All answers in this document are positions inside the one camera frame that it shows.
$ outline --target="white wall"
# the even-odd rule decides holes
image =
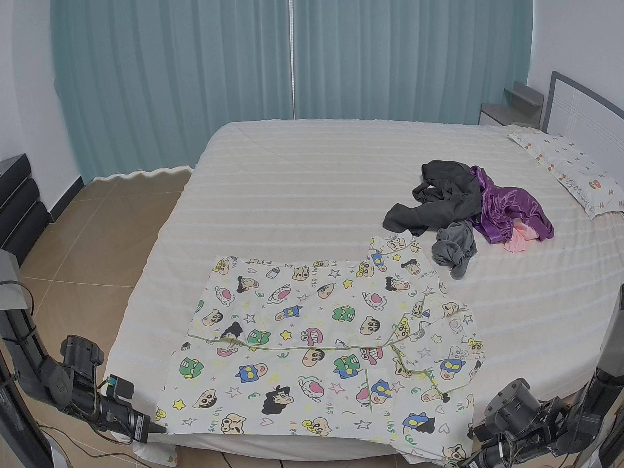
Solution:
[[[50,0],[0,0],[0,159],[19,152],[50,210],[80,176],[54,90]]]
[[[528,86],[547,97],[552,71],[624,109],[624,0],[534,0]]]

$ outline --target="white pillow with flower print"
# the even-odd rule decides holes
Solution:
[[[620,185],[569,139],[538,130],[510,134],[509,138],[546,167],[581,203],[589,218],[624,212],[624,191]]]

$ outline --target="purple garment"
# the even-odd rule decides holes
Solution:
[[[489,242],[509,241],[514,218],[533,228],[540,241],[555,235],[555,228],[531,194],[519,187],[498,187],[483,168],[472,167],[470,173],[479,179],[482,208],[481,223],[472,223]]]

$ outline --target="curtain fold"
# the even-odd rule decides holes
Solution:
[[[52,0],[83,179],[194,166],[231,121],[293,116],[288,0]]]
[[[526,82],[533,0],[293,0],[297,118],[475,124]]]

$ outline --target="white bedsheet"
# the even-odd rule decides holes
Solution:
[[[589,221],[548,171],[507,139],[518,127],[387,121],[231,123],[211,139],[162,227],[132,293],[107,373],[135,384],[133,405],[152,414],[215,255],[296,261],[361,258],[395,202],[433,159],[479,165],[500,186],[527,189],[555,226],[555,238],[522,254],[489,245],[454,281],[439,267],[449,296],[476,313],[490,349],[475,379],[475,418],[493,394],[522,376],[538,398],[566,396],[588,379],[624,282],[624,220]],[[420,239],[429,257],[433,231]],[[178,315],[172,319],[171,314]],[[394,452],[343,439],[190,434],[154,440],[281,459],[355,459]],[[167,460],[162,444],[139,446]]]

